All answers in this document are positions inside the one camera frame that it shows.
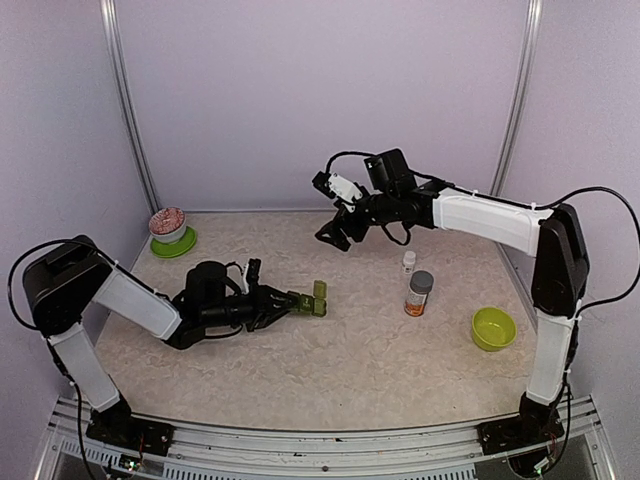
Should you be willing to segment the green weekly pill organizer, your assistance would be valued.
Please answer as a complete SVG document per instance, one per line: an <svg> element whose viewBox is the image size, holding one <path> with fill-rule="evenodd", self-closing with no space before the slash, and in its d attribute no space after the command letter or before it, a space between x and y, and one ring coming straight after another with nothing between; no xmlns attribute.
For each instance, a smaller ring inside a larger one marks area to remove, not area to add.
<svg viewBox="0 0 640 480"><path fill-rule="evenodd" d="M328 286L322 280L315 280L311 294L289 291L293 299L291 311L298 315L323 318L328 313Z"/></svg>

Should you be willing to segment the small white pill bottle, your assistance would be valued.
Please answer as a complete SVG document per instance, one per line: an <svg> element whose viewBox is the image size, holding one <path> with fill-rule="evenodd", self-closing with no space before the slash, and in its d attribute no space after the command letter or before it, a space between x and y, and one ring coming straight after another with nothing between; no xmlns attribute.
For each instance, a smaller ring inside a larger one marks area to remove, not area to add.
<svg viewBox="0 0 640 480"><path fill-rule="evenodd" d="M413 251L406 251L402 259L402 269L404 274L411 274L414 271L416 264L416 253Z"/></svg>

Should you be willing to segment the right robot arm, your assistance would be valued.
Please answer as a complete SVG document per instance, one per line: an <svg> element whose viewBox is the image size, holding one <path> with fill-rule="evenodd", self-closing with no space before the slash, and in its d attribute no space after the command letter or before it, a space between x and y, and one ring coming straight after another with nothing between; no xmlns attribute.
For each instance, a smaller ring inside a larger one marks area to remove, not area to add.
<svg viewBox="0 0 640 480"><path fill-rule="evenodd" d="M312 180L331 204L315 222L313 271L328 316L353 336L354 428L512 416L535 442L551 424L587 296L585 233L571 201L543 209L414 175L399 150L346 153Z"/></svg>

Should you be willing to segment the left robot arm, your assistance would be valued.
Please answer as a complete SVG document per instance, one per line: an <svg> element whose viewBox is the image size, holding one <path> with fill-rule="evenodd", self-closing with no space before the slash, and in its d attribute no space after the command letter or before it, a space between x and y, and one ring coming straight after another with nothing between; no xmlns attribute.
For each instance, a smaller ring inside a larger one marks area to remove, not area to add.
<svg viewBox="0 0 640 480"><path fill-rule="evenodd" d="M97 304L133 322L176 350L212 339L210 329L235 332L264 329L298 308L300 296L259 281L260 260L241 268L204 261L188 271L174 297L157 291L110 258L85 235L58 239L23 253L10 267L8 305L16 307L12 284L22 286L32 320L16 320L45 339L61 372L91 406L92 422L121 445L133 443L140 424L103 368L83 325L82 316Z"/></svg>

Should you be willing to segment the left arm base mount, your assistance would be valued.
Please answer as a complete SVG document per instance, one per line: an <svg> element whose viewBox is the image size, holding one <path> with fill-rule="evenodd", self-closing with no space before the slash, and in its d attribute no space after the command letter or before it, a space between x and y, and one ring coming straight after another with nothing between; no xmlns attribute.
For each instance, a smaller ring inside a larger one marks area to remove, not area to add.
<svg viewBox="0 0 640 480"><path fill-rule="evenodd" d="M174 430L169 423L134 416L127 401L120 399L104 411L91 410L86 435L108 445L166 457Z"/></svg>

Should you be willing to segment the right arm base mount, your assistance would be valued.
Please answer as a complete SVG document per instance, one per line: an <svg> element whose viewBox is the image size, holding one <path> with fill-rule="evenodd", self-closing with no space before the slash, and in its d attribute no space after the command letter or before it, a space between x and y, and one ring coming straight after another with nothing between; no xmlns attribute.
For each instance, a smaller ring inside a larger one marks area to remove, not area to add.
<svg viewBox="0 0 640 480"><path fill-rule="evenodd" d="M562 437L564 427L557 410L558 402L543 405L521 396L515 416L485 421L477 426L484 455L491 455Z"/></svg>

